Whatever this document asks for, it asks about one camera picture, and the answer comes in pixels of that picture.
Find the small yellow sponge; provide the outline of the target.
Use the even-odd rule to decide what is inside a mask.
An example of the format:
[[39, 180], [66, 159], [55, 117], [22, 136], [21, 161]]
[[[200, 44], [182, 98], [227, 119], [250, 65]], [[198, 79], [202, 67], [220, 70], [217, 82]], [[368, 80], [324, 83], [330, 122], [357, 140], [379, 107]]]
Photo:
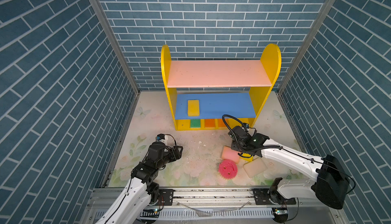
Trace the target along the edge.
[[254, 160], [254, 157], [253, 156], [251, 156], [251, 157], [249, 157], [249, 158], [247, 158], [247, 157], [240, 157], [242, 160], [244, 160], [244, 161], [247, 161], [247, 162], [252, 162], [253, 160]]

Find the orange sponge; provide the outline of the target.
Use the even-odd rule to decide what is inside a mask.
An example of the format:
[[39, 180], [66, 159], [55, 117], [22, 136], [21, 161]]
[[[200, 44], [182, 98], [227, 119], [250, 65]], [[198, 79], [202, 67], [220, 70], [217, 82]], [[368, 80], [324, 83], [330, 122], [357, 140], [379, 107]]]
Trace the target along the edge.
[[205, 119], [204, 120], [204, 128], [205, 129], [216, 129], [215, 119]]

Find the green sponge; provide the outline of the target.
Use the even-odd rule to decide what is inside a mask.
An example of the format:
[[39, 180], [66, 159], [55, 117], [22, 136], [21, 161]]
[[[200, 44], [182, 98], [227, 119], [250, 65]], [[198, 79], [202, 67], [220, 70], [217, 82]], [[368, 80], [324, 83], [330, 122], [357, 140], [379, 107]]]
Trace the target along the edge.
[[190, 128], [201, 128], [201, 120], [200, 119], [191, 119], [190, 120]]

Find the textured yellow sponge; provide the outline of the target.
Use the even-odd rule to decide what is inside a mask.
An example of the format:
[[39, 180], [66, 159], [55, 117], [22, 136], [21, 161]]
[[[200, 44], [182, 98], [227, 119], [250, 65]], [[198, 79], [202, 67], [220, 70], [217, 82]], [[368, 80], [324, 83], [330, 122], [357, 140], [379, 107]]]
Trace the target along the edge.
[[197, 99], [188, 100], [187, 115], [188, 117], [198, 117], [200, 115], [200, 102]]

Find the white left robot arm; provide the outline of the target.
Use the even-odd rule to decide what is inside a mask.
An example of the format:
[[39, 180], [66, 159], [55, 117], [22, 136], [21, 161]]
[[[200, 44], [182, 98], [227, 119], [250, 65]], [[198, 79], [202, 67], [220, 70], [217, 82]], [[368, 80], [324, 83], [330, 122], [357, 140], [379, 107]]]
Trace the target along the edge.
[[99, 224], [132, 224], [149, 205], [158, 200], [159, 184], [154, 182], [158, 172], [168, 163], [182, 157], [183, 147], [164, 142], [152, 143], [144, 159], [131, 171], [128, 183], [99, 219]]

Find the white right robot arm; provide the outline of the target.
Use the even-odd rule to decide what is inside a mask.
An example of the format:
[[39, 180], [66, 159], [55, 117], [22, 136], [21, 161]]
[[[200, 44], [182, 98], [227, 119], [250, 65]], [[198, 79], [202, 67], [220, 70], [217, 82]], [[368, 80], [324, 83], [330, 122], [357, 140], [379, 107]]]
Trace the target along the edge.
[[276, 161], [305, 176], [305, 179], [299, 180], [276, 178], [268, 190], [273, 203], [282, 204], [293, 198], [307, 198], [318, 199], [333, 209], [343, 208], [350, 180], [337, 158], [331, 155], [309, 155], [261, 133], [250, 135], [246, 128], [240, 126], [230, 129], [228, 134], [232, 139], [233, 150]]

